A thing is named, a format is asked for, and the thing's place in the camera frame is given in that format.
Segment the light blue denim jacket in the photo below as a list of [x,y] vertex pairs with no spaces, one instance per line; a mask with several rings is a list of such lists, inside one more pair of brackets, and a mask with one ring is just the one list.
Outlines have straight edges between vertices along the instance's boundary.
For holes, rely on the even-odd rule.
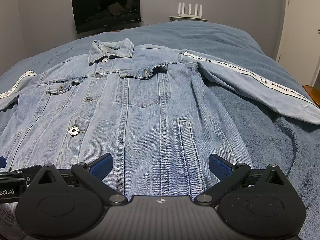
[[87,54],[44,72],[28,67],[1,94],[2,111],[17,104],[1,133],[4,170],[70,168],[108,153],[113,168],[104,182],[125,196],[195,197],[217,183],[211,154],[252,162],[207,81],[282,116],[319,124],[319,109],[307,98],[231,62],[128,39],[95,40]]

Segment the blue fleece blanket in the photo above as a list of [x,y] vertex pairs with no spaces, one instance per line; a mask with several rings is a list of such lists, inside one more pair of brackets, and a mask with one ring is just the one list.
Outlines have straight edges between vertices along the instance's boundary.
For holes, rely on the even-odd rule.
[[[310,102],[304,88],[276,61],[266,56],[245,31],[221,24],[170,22],[116,33],[85,37],[25,59],[1,77],[1,94],[24,74],[28,67],[44,72],[56,64],[87,54],[92,42],[130,40],[135,46],[151,44],[176,50],[189,50],[217,57],[245,68],[281,91],[289,89]],[[306,124],[285,117],[267,106],[217,83],[206,86],[227,110],[244,142],[254,169],[269,164],[280,166],[306,206],[302,239],[319,239],[319,124]],[[1,133],[15,113],[17,104],[1,110]]]

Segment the orange wooden object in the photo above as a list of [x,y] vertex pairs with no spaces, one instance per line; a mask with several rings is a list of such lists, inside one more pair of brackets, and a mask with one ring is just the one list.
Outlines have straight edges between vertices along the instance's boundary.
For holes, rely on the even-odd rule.
[[320,91],[310,85],[303,85],[310,98],[317,106],[320,106]]

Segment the white door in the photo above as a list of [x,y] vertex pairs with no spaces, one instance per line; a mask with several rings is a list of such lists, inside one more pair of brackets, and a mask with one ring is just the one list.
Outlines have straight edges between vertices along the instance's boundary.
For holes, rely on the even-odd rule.
[[319,0],[286,0],[278,63],[301,85],[319,74]]

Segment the white wifi router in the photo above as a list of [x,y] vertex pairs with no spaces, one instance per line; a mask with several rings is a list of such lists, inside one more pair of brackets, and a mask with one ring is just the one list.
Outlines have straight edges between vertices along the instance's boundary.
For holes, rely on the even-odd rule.
[[185,3],[178,3],[178,17],[191,18],[196,20],[202,19],[202,5],[195,4],[192,8],[191,3],[185,5]]

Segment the black monitor screen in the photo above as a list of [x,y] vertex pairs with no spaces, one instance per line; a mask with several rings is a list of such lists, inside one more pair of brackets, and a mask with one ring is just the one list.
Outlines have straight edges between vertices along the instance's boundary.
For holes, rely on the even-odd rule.
[[78,34],[141,22],[140,0],[72,0]]

